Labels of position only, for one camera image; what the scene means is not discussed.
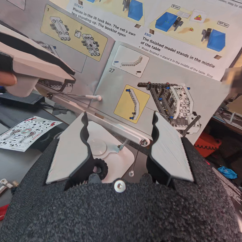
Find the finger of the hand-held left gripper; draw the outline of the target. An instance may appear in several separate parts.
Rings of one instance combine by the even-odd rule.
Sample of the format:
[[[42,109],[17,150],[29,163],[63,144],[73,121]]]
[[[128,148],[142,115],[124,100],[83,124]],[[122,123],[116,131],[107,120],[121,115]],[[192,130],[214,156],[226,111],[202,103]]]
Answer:
[[[31,54],[48,63],[57,65],[68,74],[75,74],[75,71],[70,68],[62,59],[28,37],[3,25],[1,25],[0,33],[1,43],[18,51]]]
[[[74,77],[69,73],[73,70],[68,64],[47,50],[43,52],[47,54],[48,61],[12,48],[13,73],[55,81],[74,81]]]

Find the white book stand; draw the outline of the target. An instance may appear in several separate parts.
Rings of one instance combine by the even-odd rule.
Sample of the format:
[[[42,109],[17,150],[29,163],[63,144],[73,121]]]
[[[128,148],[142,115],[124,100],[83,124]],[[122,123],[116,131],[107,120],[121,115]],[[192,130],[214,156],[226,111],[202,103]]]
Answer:
[[[60,105],[70,108],[72,111],[82,114],[87,113],[88,132],[87,140],[90,145],[93,158],[102,159],[108,165],[108,174],[102,183],[112,183],[121,178],[135,162],[134,154],[125,147],[127,141],[147,147],[150,144],[149,138],[139,134],[127,126],[114,122],[113,120],[86,108],[61,96],[60,93],[44,90],[37,85],[37,90],[48,99],[52,99]]]

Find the printed sticker sheet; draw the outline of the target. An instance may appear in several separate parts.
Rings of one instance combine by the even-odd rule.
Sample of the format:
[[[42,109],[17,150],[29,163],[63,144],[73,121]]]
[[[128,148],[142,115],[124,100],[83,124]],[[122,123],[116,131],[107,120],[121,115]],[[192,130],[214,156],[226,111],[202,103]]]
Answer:
[[[59,124],[62,122],[29,117],[0,135],[0,148],[25,152],[38,138]]]

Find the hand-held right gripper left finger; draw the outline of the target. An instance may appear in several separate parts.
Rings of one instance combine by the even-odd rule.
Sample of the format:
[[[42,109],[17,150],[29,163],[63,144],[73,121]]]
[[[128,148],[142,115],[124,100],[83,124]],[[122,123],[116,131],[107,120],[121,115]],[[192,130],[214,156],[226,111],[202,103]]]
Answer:
[[[87,140],[87,113],[83,112],[59,136],[46,185],[65,181],[64,190],[88,180],[95,166]]]

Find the pile of red white pieces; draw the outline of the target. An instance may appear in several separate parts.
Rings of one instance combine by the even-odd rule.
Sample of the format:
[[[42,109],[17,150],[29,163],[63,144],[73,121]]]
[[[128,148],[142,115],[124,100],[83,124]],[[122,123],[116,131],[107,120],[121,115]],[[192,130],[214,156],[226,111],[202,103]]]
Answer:
[[[0,185],[0,222],[2,222],[19,183],[16,180],[9,182],[7,179],[1,179]]]

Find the white task instruction sheet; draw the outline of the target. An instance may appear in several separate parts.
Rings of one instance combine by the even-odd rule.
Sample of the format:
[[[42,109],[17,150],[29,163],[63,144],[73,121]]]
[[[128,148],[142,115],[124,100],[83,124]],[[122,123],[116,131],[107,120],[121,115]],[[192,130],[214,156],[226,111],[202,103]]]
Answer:
[[[63,8],[116,40],[215,80],[241,56],[241,1],[67,1]]]

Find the black rubber toy tyre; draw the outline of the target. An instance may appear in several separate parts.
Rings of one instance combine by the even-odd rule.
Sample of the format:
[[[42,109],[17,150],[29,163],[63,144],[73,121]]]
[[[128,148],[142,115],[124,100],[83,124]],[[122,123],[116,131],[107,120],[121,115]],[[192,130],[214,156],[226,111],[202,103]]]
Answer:
[[[108,174],[108,165],[107,165],[107,163],[104,160],[102,160],[102,159],[96,158],[94,160],[93,172],[95,174],[98,174],[98,176],[99,176],[99,178],[101,180],[104,180],[105,177]]]

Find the black power adapter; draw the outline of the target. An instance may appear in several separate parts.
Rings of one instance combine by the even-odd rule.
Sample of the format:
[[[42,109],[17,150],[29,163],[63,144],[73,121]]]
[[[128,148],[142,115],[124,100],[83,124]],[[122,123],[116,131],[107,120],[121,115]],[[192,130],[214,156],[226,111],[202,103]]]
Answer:
[[[27,97],[14,96],[8,92],[0,95],[1,104],[12,105],[16,107],[33,107],[45,103],[45,97],[39,94],[31,93]]]

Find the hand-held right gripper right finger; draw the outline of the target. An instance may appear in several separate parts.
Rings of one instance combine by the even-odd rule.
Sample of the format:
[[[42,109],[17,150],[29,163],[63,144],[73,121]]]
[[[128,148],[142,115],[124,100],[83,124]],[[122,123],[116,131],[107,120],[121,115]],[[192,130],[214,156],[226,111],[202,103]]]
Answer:
[[[152,120],[152,139],[146,168],[155,183],[169,186],[172,179],[194,182],[181,135],[157,112]]]

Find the blue crumpled cloth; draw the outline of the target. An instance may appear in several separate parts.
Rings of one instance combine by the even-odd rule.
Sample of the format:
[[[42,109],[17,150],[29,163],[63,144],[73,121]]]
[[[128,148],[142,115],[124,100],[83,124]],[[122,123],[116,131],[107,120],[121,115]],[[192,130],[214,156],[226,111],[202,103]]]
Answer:
[[[217,169],[221,174],[223,174],[228,179],[237,179],[238,175],[231,169],[226,168],[225,166],[220,166]]]

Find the open instruction booklet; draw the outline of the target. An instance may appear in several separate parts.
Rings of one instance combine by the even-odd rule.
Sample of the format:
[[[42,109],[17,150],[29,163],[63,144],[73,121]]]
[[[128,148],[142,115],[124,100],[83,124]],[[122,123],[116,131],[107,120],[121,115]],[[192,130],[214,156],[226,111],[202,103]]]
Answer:
[[[0,7],[3,22],[75,71],[74,81],[44,79],[41,88],[149,140],[157,111],[181,134],[189,127],[186,137],[194,144],[228,94],[222,82],[115,41],[50,1],[0,1]]]

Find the orange crate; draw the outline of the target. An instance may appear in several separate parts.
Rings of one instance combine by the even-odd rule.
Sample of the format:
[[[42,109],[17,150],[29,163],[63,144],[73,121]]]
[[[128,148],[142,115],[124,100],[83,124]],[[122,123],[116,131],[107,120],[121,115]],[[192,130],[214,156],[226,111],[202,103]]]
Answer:
[[[206,132],[202,132],[197,141],[195,142],[194,147],[201,156],[206,158],[207,156],[218,150],[221,144],[222,141],[220,139],[214,138]]]

